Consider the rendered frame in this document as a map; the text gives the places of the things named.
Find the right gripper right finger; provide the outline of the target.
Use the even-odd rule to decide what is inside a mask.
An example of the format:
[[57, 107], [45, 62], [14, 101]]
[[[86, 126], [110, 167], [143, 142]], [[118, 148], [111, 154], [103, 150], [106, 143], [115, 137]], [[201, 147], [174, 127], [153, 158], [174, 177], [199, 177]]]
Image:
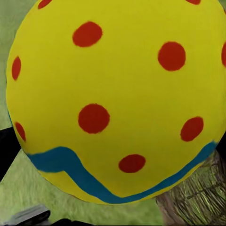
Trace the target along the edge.
[[215, 148], [217, 152], [222, 156], [223, 160], [226, 163], [226, 133], [221, 138], [218, 146]]

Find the wicker basket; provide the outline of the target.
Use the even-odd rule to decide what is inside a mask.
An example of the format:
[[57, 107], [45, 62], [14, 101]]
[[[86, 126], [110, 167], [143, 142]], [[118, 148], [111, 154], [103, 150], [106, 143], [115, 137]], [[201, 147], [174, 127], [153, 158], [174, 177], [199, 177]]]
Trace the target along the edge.
[[[210, 180], [207, 185], [198, 171], [200, 168], [213, 169], [215, 183]], [[199, 166], [195, 174], [202, 184], [201, 189], [198, 187], [194, 177], [190, 175], [189, 178], [193, 186], [190, 184], [189, 179], [185, 179], [188, 187], [188, 196], [183, 193], [181, 185], [177, 184], [171, 190], [173, 194], [170, 194], [170, 190], [168, 190], [155, 197], [156, 203], [162, 210], [164, 223], [166, 226], [226, 226], [226, 222], [221, 221], [222, 218], [226, 218], [226, 202], [216, 190], [216, 188], [222, 188], [226, 192], [226, 163], [216, 149], [213, 151], [212, 156], [208, 156], [205, 163]], [[215, 208], [219, 211], [218, 214], [212, 206], [208, 205], [202, 193], [207, 195], [215, 204]], [[192, 199], [194, 199], [199, 210], [204, 215], [207, 225], [191, 208], [188, 200], [191, 201]], [[186, 222], [179, 211], [184, 213], [189, 223]]]

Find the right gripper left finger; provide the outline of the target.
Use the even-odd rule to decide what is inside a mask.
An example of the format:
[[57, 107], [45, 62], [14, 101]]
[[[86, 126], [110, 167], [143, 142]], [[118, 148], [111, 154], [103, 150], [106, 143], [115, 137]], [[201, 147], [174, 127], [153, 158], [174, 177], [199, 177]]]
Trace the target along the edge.
[[0, 181], [21, 148], [13, 127], [0, 130]]

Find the easter egg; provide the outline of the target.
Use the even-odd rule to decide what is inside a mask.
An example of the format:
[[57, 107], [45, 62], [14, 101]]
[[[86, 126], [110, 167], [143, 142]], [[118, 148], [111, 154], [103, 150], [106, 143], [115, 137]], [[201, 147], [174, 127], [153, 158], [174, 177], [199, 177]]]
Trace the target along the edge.
[[38, 0], [6, 102], [23, 151], [80, 200], [140, 202], [189, 179], [226, 133], [218, 0]]

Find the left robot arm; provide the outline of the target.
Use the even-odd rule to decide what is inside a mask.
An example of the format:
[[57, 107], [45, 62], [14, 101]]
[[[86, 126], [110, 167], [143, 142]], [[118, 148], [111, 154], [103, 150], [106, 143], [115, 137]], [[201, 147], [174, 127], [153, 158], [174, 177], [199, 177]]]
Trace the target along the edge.
[[49, 216], [50, 210], [41, 203], [12, 215], [8, 222], [0, 224], [0, 226], [94, 226], [76, 220], [71, 222], [67, 218], [51, 224]]

